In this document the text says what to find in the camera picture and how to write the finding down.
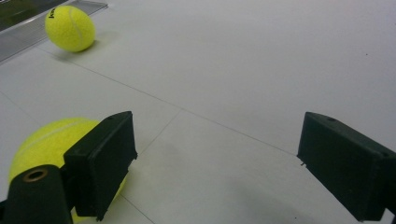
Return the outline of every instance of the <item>white surface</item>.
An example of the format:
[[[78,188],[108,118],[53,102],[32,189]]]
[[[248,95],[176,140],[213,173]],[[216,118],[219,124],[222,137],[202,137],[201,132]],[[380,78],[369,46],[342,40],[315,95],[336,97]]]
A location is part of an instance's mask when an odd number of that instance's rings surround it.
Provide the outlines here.
[[[1,199],[38,126],[132,110],[140,154],[104,223],[357,223],[295,155],[305,111],[396,148],[395,2],[108,2],[91,49],[0,66]]]

